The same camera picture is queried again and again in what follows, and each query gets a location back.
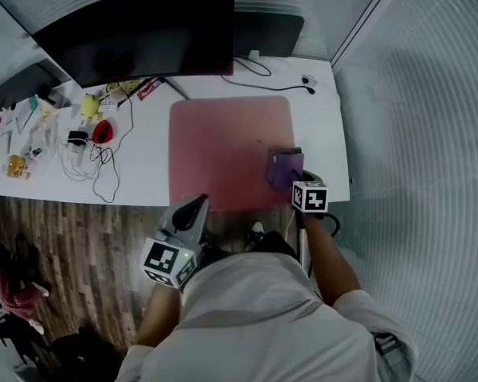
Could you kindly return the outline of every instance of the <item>power adapter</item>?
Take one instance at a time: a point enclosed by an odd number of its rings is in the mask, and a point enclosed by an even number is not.
[[[70,131],[67,137],[67,143],[76,146],[84,146],[87,144],[88,133],[86,131]]]

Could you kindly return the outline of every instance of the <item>red computer mouse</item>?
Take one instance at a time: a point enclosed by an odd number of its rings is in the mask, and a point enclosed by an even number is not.
[[[92,133],[92,141],[97,144],[104,144],[113,139],[112,125],[107,120],[101,120],[97,123]]]

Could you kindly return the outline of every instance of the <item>person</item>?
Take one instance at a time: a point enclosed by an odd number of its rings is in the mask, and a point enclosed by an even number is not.
[[[323,223],[304,215],[322,300],[277,232],[206,264],[179,290],[157,284],[118,382],[411,380],[416,349],[365,291]]]

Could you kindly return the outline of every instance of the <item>purple object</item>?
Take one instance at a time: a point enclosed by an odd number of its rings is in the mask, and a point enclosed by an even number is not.
[[[292,191],[292,183],[302,179],[303,163],[304,154],[299,147],[270,150],[265,179],[273,188]]]

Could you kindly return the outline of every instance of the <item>black cable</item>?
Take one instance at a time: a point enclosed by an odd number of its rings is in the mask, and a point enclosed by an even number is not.
[[[325,212],[323,215],[324,217],[330,217],[335,222],[335,230],[331,234],[331,238],[333,238],[340,230],[340,221],[336,216],[331,215],[330,213]],[[313,262],[310,260],[310,267],[308,268],[308,278],[311,278],[311,269],[313,269]]]
[[[271,76],[272,75],[272,72],[271,70],[266,67],[265,65],[261,64],[260,62],[257,62],[255,60],[250,60],[249,58],[247,57],[241,57],[241,59],[243,60],[248,60],[249,62],[252,62],[254,64],[257,64],[259,66],[261,66],[263,69],[265,69],[268,74],[264,74],[264,73],[260,73],[258,71],[255,71],[254,69],[250,68],[248,65],[246,65],[245,63],[239,61],[237,58],[234,58],[233,60],[235,60],[238,64],[241,64],[243,67],[245,67],[246,69],[248,69],[250,72],[254,73],[255,75],[258,75],[258,76]],[[289,91],[291,89],[306,89],[311,95],[314,95],[315,94],[315,89],[313,88],[310,88],[306,85],[294,85],[294,86],[289,86],[289,87],[286,87],[286,88],[270,88],[268,86],[260,86],[260,85],[252,85],[252,84],[241,84],[239,82],[234,82],[233,80],[227,80],[223,75],[220,75],[220,77],[227,83],[229,84],[232,84],[232,85],[237,85],[237,86],[244,86],[244,87],[247,87],[247,88],[257,88],[257,89],[264,89],[265,91],[272,91],[272,92],[282,92],[282,91]]]
[[[227,80],[223,75],[220,75],[220,77],[225,82],[228,82],[229,84],[237,85],[237,86],[245,86],[247,88],[264,89],[265,91],[273,91],[273,92],[289,91],[290,89],[306,89],[310,94],[312,95],[315,94],[315,89],[309,88],[308,86],[304,86],[304,85],[295,85],[295,86],[289,86],[286,88],[270,88],[267,86],[260,86],[260,85],[240,84],[239,82],[233,82],[232,80]]]
[[[244,62],[241,62],[239,61],[237,58],[234,58],[233,60],[235,60],[238,64],[242,65],[243,67],[245,67],[246,69],[248,69],[250,72],[253,72],[255,75],[258,75],[258,76],[271,76],[272,75],[272,72],[271,72],[271,69],[269,69],[268,67],[266,67],[264,64],[261,64],[260,62],[256,62],[255,60],[250,60],[248,57],[239,57],[241,58],[242,60],[248,60],[249,62],[252,62],[256,65],[258,65],[259,67],[265,69],[268,73],[265,74],[265,73],[260,73],[258,71],[255,71],[253,68],[250,68],[248,65],[246,65]]]
[[[120,175],[119,173],[117,172],[117,168],[116,168],[116,164],[115,164],[115,154],[117,151],[119,151],[119,148],[120,148],[120,145],[122,144],[122,141],[124,140],[124,138],[133,130],[133,128],[135,127],[135,122],[133,120],[133,102],[131,101],[131,98],[129,97],[129,95],[122,89],[122,92],[124,92],[124,94],[126,94],[126,97],[127,99],[129,100],[129,113],[131,114],[131,129],[129,129],[119,140],[119,145],[117,146],[117,148],[115,149],[115,151],[113,151],[110,147],[101,147],[99,146],[97,143],[93,142],[91,139],[88,139],[88,141],[92,144],[92,149],[90,150],[90,161],[91,162],[94,162],[96,160],[99,159],[99,167],[97,168],[97,177],[96,179],[94,180],[94,182],[92,183],[92,192],[94,193],[94,195],[98,196],[101,200],[103,200],[103,202],[106,202],[107,204],[111,204],[114,200],[115,200],[115,195],[120,187]],[[94,149],[98,149],[99,150],[99,153],[97,156],[93,157],[92,154],[93,154],[93,151]],[[97,183],[97,180],[99,180],[99,176],[100,176],[100,172],[101,172],[101,167],[104,166],[105,164],[108,164],[109,162],[112,162],[112,165],[113,165],[113,170],[115,171],[115,175],[117,176],[117,186],[115,188],[115,190],[113,191],[113,197],[112,197],[112,200],[111,201],[107,201],[105,200],[101,195],[99,195],[97,192],[96,192],[96,183]]]

